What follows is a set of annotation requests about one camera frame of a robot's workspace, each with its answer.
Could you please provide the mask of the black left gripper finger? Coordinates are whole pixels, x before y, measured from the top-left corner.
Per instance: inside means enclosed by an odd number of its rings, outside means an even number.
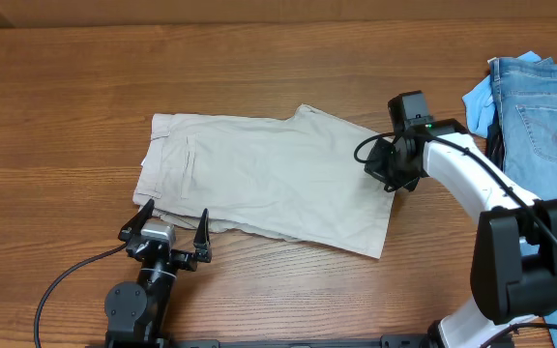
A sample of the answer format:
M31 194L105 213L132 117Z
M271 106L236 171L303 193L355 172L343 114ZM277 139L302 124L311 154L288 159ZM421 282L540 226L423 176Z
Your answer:
M143 207L120 229L118 239L128 242L133 236L139 235L145 223L153 216L155 201L149 199Z
M202 213L193 240L193 246L195 248L195 259L198 262L210 263L212 261L208 209L205 209Z

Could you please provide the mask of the beige shorts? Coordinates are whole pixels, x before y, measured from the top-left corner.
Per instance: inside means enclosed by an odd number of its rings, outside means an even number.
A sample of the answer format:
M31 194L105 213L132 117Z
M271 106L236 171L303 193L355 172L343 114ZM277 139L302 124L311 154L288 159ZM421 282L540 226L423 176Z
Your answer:
M379 258L394 197L353 158L373 135L309 105L287 120L157 114L132 200L156 217Z

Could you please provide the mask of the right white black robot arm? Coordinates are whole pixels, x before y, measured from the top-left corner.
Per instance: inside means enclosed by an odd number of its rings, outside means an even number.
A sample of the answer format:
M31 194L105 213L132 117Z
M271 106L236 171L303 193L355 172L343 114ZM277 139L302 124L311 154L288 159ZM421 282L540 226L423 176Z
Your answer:
M387 192L422 178L442 184L478 224L472 296L426 333L385 334L383 347L511 347L522 328L557 310L557 199L508 178L457 120L437 121L420 91L388 103L393 129L367 139L365 172Z

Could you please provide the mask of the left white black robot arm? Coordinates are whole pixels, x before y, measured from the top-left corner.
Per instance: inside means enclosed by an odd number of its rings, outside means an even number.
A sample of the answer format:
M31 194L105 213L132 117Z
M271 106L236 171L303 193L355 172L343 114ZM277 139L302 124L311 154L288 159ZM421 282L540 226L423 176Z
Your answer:
M105 298L106 347L173 347L163 323L177 274L212 260L208 211L202 212L193 251L175 249L175 227L153 218L153 211L150 199L118 234L126 254L141 267L137 280L116 284Z

